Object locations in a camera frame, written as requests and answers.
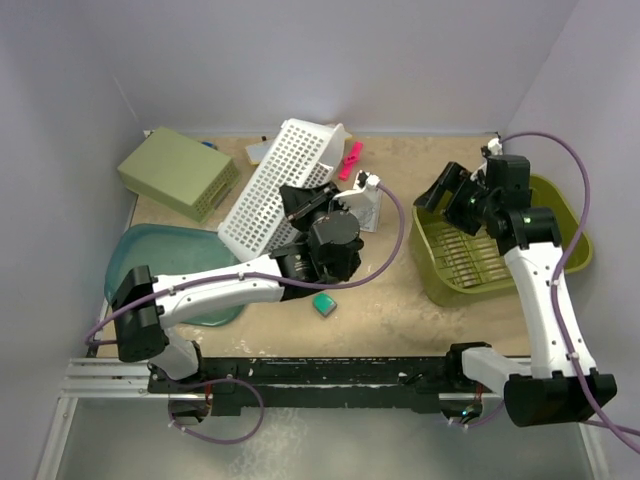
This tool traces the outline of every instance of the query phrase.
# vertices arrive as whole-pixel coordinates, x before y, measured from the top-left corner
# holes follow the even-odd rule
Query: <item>white plastic basket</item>
[[[218,237],[240,261],[259,257],[293,239],[284,220],[279,188],[326,183],[340,164],[347,134],[342,124],[326,127],[290,119],[218,228]]]

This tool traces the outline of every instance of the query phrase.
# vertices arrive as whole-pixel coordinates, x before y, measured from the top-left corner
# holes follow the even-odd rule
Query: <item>small green block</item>
[[[326,293],[321,293],[313,297],[313,306],[320,312],[320,315],[328,317],[338,307],[338,304]]]

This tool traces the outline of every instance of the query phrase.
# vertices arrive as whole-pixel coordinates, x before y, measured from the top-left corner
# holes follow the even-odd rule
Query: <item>light green box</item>
[[[118,172],[129,190],[199,223],[240,179],[231,157],[164,127],[129,155]]]

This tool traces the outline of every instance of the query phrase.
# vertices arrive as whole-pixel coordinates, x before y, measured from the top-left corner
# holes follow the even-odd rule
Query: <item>white cable clip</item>
[[[489,140],[487,148],[491,152],[491,155],[502,155],[502,143],[500,143],[500,139],[498,137]]]

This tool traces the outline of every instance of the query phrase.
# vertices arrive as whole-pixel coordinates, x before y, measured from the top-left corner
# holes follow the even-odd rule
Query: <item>green plastic box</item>
[[[198,223],[240,179],[231,157],[164,127],[154,130],[118,172],[129,190]]]
[[[550,207],[556,215],[567,248],[578,228],[578,220],[558,188],[544,177],[531,175],[531,203]],[[444,208],[442,199],[436,211]],[[442,215],[413,207],[409,250],[429,299],[442,307],[461,307],[516,291],[515,283],[486,231],[475,237],[447,224]],[[565,273],[574,273],[591,262],[593,246],[582,234],[569,257]]]

